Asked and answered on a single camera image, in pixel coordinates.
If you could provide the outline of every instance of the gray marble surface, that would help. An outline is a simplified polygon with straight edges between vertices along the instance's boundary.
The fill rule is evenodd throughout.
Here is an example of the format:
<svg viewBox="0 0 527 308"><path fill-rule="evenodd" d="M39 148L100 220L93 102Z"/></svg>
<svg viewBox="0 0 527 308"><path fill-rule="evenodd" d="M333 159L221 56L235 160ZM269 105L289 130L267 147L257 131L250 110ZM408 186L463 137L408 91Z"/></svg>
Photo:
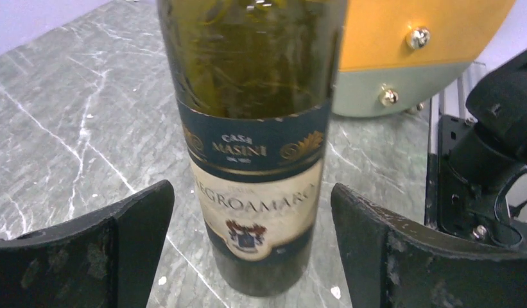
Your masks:
<svg viewBox="0 0 527 308"><path fill-rule="evenodd" d="M351 307L331 188L347 184L421 222L428 117L334 116L330 130L307 273L276 298L235 292L216 269L193 193L155 5L113 1L0 56L0 237L75 218L165 178L177 203L148 307Z"/></svg>

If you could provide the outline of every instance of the gold ornament on label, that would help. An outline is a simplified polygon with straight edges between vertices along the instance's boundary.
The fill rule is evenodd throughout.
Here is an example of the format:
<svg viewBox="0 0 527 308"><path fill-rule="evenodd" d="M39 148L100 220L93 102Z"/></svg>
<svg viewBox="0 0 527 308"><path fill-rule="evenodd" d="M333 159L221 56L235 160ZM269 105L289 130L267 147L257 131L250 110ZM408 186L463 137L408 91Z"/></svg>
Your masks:
<svg viewBox="0 0 527 308"><path fill-rule="evenodd" d="M203 153L203 142L199 137L192 134L185 125L182 125L182 128L184 129L184 137L186 138L187 145L194 149L195 151L199 152L199 154Z"/></svg>
<svg viewBox="0 0 527 308"><path fill-rule="evenodd" d="M289 143L283 146L280 150L280 155L282 158L288 160L288 162L294 162L305 157L307 154L312 153L314 150L317 150L322 145L323 141L324 135L315 130L302 141Z"/></svg>

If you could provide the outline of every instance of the wine bottle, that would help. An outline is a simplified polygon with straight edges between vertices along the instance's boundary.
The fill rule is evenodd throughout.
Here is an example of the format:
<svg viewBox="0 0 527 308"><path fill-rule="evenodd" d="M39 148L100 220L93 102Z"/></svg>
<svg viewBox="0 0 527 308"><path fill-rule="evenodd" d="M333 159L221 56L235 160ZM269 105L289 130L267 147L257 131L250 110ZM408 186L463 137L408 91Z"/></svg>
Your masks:
<svg viewBox="0 0 527 308"><path fill-rule="evenodd" d="M158 0L216 265L251 296L307 267L344 0Z"/></svg>

